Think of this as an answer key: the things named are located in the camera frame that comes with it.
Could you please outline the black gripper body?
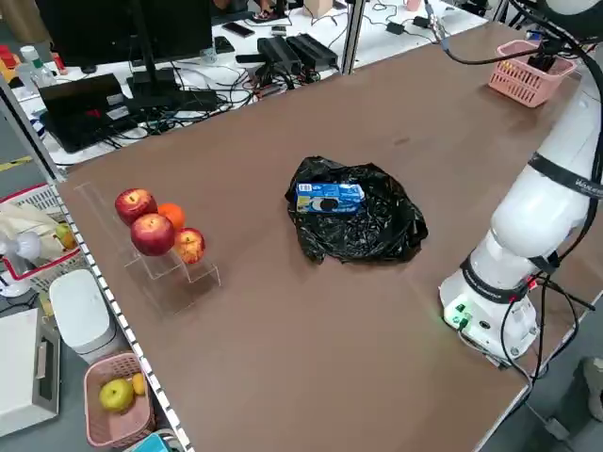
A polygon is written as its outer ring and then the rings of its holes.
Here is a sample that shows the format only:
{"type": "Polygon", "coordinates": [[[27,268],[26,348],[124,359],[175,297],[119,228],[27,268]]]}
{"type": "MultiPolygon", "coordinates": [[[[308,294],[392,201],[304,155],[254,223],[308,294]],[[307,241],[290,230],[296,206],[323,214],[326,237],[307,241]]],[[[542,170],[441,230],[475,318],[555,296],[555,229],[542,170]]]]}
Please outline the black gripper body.
{"type": "Polygon", "coordinates": [[[556,44],[541,44],[535,54],[530,55],[527,64],[543,73],[549,73],[558,59],[560,47],[556,44]]]}

